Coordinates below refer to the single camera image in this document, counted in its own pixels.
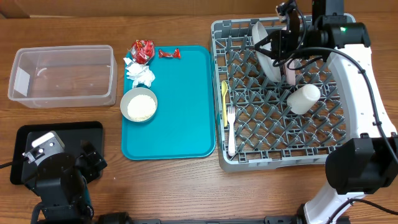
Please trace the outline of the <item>pink round plate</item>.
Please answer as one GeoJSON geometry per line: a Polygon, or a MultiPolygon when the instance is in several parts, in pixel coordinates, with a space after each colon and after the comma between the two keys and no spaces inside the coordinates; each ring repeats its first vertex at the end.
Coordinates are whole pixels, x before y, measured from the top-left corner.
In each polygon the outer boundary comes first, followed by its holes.
{"type": "Polygon", "coordinates": [[[296,85],[296,74],[294,70],[288,69],[287,63],[284,64],[284,74],[286,77],[286,82],[289,85],[295,86],[296,85]]]}

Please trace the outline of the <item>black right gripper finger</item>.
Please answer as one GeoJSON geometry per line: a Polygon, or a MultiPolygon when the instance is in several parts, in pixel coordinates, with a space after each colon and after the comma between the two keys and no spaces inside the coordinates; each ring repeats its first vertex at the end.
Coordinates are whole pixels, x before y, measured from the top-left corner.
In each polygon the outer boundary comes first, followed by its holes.
{"type": "Polygon", "coordinates": [[[271,59],[275,59],[275,52],[271,51],[271,50],[266,50],[266,49],[256,49],[257,52],[271,58],[271,59]]]}
{"type": "Polygon", "coordinates": [[[254,49],[255,50],[272,50],[272,36],[257,33],[254,35],[254,49]]]}

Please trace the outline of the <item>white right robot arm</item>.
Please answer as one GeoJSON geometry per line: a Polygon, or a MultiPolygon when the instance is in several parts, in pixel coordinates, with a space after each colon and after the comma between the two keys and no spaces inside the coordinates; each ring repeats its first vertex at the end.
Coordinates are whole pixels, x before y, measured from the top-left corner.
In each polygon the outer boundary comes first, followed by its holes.
{"type": "Polygon", "coordinates": [[[297,223],[348,223],[344,212],[367,195],[391,185],[397,176],[397,130],[389,119],[373,74],[366,26],[350,22],[343,1],[314,1],[308,26],[295,1],[276,7],[285,29],[254,46],[290,65],[295,59],[323,60],[332,72],[346,120],[346,141],[325,162],[326,183],[300,209],[297,223]]]}

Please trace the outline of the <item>white round plate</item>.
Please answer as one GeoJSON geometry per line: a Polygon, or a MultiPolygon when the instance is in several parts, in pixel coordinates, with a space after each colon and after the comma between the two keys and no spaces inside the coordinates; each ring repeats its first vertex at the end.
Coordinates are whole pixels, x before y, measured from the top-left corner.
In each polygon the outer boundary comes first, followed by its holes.
{"type": "MultiPolygon", "coordinates": [[[[253,44],[258,43],[260,40],[264,39],[265,37],[268,36],[268,33],[265,29],[265,27],[262,25],[261,22],[256,22],[254,26],[252,27],[252,42],[253,44]]],[[[273,67],[273,59],[270,57],[256,51],[256,56],[257,59],[261,65],[262,70],[264,71],[266,77],[274,82],[280,82],[281,81],[281,74],[280,70],[277,67],[273,67]]]]}

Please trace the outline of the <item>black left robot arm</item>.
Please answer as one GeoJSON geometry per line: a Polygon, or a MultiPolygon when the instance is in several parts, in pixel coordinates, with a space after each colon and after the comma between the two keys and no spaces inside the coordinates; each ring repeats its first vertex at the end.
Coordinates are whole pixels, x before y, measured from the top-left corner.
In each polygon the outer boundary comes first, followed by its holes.
{"type": "Polygon", "coordinates": [[[41,198],[33,209],[31,223],[94,223],[88,184],[107,166],[88,140],[81,140],[76,156],[67,151],[59,135],[51,130],[32,141],[24,160],[36,166],[25,181],[41,198]]]}

